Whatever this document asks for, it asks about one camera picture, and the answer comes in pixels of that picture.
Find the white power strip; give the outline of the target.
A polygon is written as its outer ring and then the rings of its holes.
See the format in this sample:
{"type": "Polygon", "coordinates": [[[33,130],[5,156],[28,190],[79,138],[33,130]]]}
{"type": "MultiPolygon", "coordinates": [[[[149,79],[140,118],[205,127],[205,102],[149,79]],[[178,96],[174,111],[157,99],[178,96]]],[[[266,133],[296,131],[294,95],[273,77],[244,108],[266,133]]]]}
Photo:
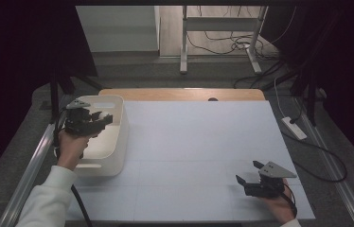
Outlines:
{"type": "Polygon", "coordinates": [[[291,118],[286,116],[281,119],[283,124],[287,129],[295,136],[298,140],[304,140],[307,138],[307,135],[295,124],[291,122],[291,118]]]}

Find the person's left hand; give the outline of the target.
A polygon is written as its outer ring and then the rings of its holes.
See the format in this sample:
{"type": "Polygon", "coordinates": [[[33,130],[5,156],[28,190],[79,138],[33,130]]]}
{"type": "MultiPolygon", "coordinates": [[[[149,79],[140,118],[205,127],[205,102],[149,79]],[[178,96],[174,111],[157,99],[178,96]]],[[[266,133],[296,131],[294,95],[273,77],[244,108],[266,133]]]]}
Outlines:
{"type": "Polygon", "coordinates": [[[90,138],[87,136],[75,136],[65,131],[60,131],[60,157],[57,165],[74,170],[80,161],[80,156],[87,148],[90,138]]]}

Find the aluminium rail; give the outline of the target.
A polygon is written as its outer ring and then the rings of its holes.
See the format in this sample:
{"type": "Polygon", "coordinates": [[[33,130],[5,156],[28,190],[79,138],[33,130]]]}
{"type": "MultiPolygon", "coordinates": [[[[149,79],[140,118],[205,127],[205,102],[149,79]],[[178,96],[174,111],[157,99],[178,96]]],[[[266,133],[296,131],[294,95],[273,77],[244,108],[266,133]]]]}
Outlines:
{"type": "Polygon", "coordinates": [[[41,140],[32,153],[26,170],[0,218],[0,227],[14,227],[16,225],[27,197],[29,196],[30,190],[33,187],[33,183],[35,182],[38,172],[44,162],[44,158],[48,153],[49,148],[52,146],[53,131],[55,130],[55,124],[58,120],[63,120],[62,111],[56,111],[55,116],[47,125],[41,140]]]}
{"type": "MultiPolygon", "coordinates": [[[[305,107],[303,104],[300,103],[298,98],[293,99],[295,102],[296,107],[301,113],[300,119],[305,125],[306,131],[309,134],[309,138],[311,139],[312,143],[320,148],[327,148],[327,145],[316,127],[314,127],[311,122],[309,121],[305,107]]],[[[334,180],[342,179],[344,177],[345,171],[340,166],[340,163],[337,158],[334,158],[330,154],[326,154],[323,150],[321,152],[321,157],[323,160],[324,165],[326,166],[327,172],[330,177],[334,180]]],[[[354,222],[354,192],[351,189],[350,185],[347,182],[347,179],[343,179],[341,182],[335,184],[338,193],[345,205],[348,214],[351,216],[354,222]]]]}

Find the white plastic storage bin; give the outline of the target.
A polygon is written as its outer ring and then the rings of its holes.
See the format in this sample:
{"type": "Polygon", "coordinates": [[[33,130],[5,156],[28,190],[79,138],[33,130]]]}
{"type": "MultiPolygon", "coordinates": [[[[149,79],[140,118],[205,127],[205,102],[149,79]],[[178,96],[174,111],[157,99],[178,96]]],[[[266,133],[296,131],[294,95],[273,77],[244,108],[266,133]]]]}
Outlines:
{"type": "Polygon", "coordinates": [[[112,177],[121,172],[127,150],[129,121],[121,96],[80,96],[90,113],[108,112],[113,117],[97,137],[89,140],[75,172],[81,177],[112,177]]]}

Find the dark curtain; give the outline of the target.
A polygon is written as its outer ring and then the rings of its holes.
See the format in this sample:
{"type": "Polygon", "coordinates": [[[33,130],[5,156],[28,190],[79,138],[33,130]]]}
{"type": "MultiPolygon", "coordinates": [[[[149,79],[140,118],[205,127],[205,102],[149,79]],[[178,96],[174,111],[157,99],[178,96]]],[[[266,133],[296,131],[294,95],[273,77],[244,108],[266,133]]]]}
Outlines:
{"type": "Polygon", "coordinates": [[[310,56],[335,9],[337,23],[311,69],[326,94],[324,108],[354,146],[354,0],[311,0],[310,6],[272,6],[261,36],[272,42],[292,64],[310,56]]]}
{"type": "Polygon", "coordinates": [[[0,0],[0,157],[31,106],[32,93],[56,78],[97,69],[77,13],[77,0],[0,0]]]}

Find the person's right hand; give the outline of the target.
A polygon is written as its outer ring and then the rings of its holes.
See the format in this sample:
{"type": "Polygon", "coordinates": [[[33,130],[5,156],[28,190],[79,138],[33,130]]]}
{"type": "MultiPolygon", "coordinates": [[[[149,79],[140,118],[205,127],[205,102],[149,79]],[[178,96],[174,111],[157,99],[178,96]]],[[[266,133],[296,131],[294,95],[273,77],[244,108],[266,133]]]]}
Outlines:
{"type": "Polygon", "coordinates": [[[290,203],[284,197],[273,199],[261,198],[261,200],[280,224],[286,224],[295,219],[290,203]]]}

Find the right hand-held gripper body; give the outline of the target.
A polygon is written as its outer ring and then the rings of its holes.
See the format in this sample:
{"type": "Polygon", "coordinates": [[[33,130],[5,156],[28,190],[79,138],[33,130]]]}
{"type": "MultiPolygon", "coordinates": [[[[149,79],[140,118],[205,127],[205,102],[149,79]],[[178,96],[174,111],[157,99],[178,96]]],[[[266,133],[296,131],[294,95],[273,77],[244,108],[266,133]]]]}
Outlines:
{"type": "Polygon", "coordinates": [[[258,183],[246,183],[244,186],[247,196],[277,198],[285,191],[284,179],[297,177],[293,172],[274,162],[264,164],[264,167],[258,170],[258,174],[258,183]]]}

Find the black stand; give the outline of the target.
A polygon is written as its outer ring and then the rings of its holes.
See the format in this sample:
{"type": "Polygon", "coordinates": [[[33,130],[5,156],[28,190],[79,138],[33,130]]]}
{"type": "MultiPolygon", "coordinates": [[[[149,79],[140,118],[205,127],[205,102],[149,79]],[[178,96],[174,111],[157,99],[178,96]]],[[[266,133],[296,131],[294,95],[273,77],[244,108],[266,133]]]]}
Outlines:
{"type": "Polygon", "coordinates": [[[324,100],[323,97],[317,96],[317,92],[316,75],[313,72],[301,71],[292,85],[291,94],[303,98],[306,115],[312,126],[316,126],[315,104],[317,101],[324,100]]]}
{"type": "Polygon", "coordinates": [[[49,75],[51,123],[54,123],[60,117],[61,101],[59,99],[59,89],[62,89],[67,96],[73,95],[76,91],[72,77],[81,80],[97,91],[104,88],[103,85],[95,82],[88,75],[82,74],[70,66],[54,69],[49,75]]]}

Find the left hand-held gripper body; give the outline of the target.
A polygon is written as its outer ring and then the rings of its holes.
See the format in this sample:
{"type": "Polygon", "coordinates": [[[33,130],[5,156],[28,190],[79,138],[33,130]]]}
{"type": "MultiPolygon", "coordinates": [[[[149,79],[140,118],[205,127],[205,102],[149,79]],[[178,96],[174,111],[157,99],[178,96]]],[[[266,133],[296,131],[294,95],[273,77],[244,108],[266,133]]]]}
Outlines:
{"type": "Polygon", "coordinates": [[[93,121],[88,110],[90,104],[75,99],[66,106],[65,131],[76,136],[87,136],[100,133],[105,127],[101,120],[93,121]]]}

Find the wooden table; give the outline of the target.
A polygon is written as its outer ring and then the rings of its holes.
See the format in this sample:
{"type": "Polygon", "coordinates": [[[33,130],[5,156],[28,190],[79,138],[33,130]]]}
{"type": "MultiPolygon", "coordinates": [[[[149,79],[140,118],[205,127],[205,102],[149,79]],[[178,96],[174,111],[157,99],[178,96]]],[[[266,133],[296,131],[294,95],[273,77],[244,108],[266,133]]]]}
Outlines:
{"type": "Polygon", "coordinates": [[[221,88],[124,88],[103,89],[100,96],[122,96],[134,101],[263,101],[265,96],[258,89],[221,88]]]}

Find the white metal desk frame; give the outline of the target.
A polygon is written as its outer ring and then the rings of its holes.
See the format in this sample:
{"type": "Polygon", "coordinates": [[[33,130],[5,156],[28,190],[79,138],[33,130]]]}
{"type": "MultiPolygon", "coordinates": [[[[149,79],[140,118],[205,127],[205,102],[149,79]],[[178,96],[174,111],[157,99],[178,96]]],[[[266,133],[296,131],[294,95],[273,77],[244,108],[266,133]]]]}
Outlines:
{"type": "Polygon", "coordinates": [[[182,45],[180,53],[180,73],[187,73],[187,36],[188,31],[240,31],[251,32],[251,42],[245,45],[245,51],[256,75],[261,68],[256,58],[256,43],[261,30],[267,8],[262,6],[257,18],[226,18],[226,17],[188,17],[187,6],[182,6],[182,45]]]}

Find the white cabinet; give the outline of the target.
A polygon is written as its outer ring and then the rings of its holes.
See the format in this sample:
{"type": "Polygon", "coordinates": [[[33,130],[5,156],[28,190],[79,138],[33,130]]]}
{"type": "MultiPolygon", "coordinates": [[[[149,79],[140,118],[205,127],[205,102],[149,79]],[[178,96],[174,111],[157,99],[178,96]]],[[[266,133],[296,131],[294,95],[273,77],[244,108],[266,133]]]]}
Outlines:
{"type": "Polygon", "coordinates": [[[76,6],[92,52],[159,50],[158,6],[76,6]]]}

